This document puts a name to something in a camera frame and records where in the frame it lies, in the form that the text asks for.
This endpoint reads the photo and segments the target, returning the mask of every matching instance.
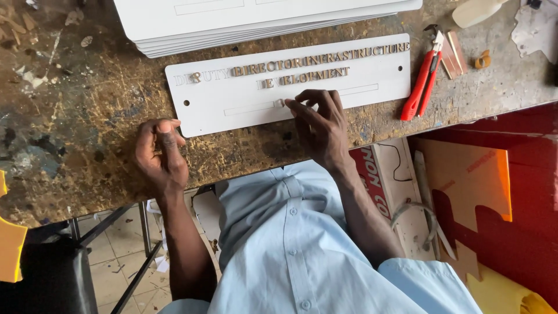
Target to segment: paint-stained table surface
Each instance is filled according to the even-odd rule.
[[[174,116],[165,66],[407,32],[414,82],[430,48],[422,29],[456,27],[450,14],[459,3],[425,0],[420,10],[395,16],[148,59],[124,35],[111,0],[87,1],[70,23],[76,2],[40,1],[38,10],[13,2],[13,19],[24,25],[27,12],[37,26],[18,43],[9,24],[0,24],[8,36],[0,41],[0,169],[9,187],[0,216],[29,227],[152,197],[130,154],[142,121]],[[0,0],[5,14],[10,3]],[[404,100],[347,110],[351,146],[557,100],[545,56],[520,58],[510,39],[518,6],[509,1],[481,24],[458,30],[466,58],[489,49],[492,64],[469,66],[456,80],[440,69],[424,117],[399,121]],[[187,139],[182,152],[190,187],[307,159],[292,120]]]

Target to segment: shirt sleeve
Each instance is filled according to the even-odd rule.
[[[430,314],[482,314],[448,263],[393,258],[378,272]]]
[[[207,314],[209,302],[195,299],[175,300],[167,304],[159,314]]]

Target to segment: black wire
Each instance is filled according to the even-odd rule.
[[[399,157],[399,164],[398,164],[397,167],[393,170],[393,180],[399,181],[399,182],[413,181],[413,179],[397,180],[397,179],[395,178],[395,171],[396,171],[397,169],[399,169],[399,167],[401,167],[401,155],[399,154],[399,149],[398,149],[396,146],[393,146],[393,145],[387,145],[387,144],[378,144],[378,145],[390,146],[390,147],[395,148],[395,150],[397,151],[397,157]]]

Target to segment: person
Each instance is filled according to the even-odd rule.
[[[183,198],[180,121],[139,127],[136,160],[156,192],[170,257],[173,302],[161,313],[480,314],[450,265],[404,258],[348,154],[337,91],[305,90],[285,104],[312,160],[216,184],[219,284]]]

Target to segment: forearm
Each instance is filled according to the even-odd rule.
[[[387,259],[405,257],[399,239],[364,189],[354,161],[331,175],[341,194],[349,236],[372,266],[378,268]]]
[[[217,275],[182,193],[158,199],[157,203],[165,221],[172,299],[191,298],[211,302],[217,287]]]

